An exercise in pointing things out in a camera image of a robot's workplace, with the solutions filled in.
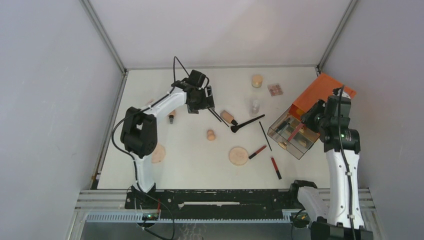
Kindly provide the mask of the black concealer stick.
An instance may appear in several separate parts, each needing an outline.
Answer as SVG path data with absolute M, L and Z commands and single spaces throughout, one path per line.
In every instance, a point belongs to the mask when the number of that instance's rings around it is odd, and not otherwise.
M 288 117 L 285 120 L 282 121 L 282 123 L 280 125 L 277 126 L 276 128 L 276 132 L 278 133 L 279 131 L 281 131 L 287 124 L 289 124 L 291 121 L 291 118 Z

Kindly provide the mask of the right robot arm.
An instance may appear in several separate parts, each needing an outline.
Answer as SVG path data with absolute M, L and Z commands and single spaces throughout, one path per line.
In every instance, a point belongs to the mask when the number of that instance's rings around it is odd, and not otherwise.
M 359 132 L 349 128 L 350 109 L 349 97 L 332 95 L 317 101 L 301 116 L 308 129 L 319 133 L 330 179 L 329 204 L 311 181 L 295 180 L 290 186 L 289 203 L 308 214 L 312 240 L 374 238 L 361 214 L 358 190 L 361 145 Z

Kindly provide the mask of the long black makeup pencil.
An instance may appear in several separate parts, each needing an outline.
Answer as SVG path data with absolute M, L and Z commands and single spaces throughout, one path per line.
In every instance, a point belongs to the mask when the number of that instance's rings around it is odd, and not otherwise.
M 208 110 L 219 122 L 222 123 L 222 120 L 220 119 L 220 117 L 216 115 L 216 113 L 212 109 L 208 108 Z

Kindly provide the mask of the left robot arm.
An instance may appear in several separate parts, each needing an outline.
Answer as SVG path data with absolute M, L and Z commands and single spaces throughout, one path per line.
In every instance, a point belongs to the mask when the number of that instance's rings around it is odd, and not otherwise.
M 205 74 L 192 70 L 188 77 L 175 80 L 156 102 L 142 108 L 128 108 L 121 122 L 120 142 L 124 153 L 133 160 L 134 188 L 140 191 L 136 200 L 145 209 L 153 207 L 157 200 L 151 190 L 155 187 L 152 157 L 158 144 L 158 123 L 181 106 L 186 106 L 190 114 L 214 108 L 210 79 Z

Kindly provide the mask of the pink red makeup pencil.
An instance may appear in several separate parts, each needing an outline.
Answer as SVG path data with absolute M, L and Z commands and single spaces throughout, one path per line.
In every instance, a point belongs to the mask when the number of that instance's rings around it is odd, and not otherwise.
M 304 126 L 304 124 L 302 122 L 300 122 L 296 128 L 292 131 L 292 133 L 290 134 L 289 138 L 287 139 L 287 142 L 289 143 L 294 136 L 302 129 L 302 127 Z

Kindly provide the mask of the orange clear drawer organizer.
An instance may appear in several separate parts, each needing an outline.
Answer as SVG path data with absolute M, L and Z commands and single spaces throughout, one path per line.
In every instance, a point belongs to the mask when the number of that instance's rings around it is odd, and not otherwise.
M 298 160 L 321 141 L 328 156 L 357 163 L 360 136 L 349 127 L 356 95 L 352 88 L 322 74 L 269 127 L 267 134 Z

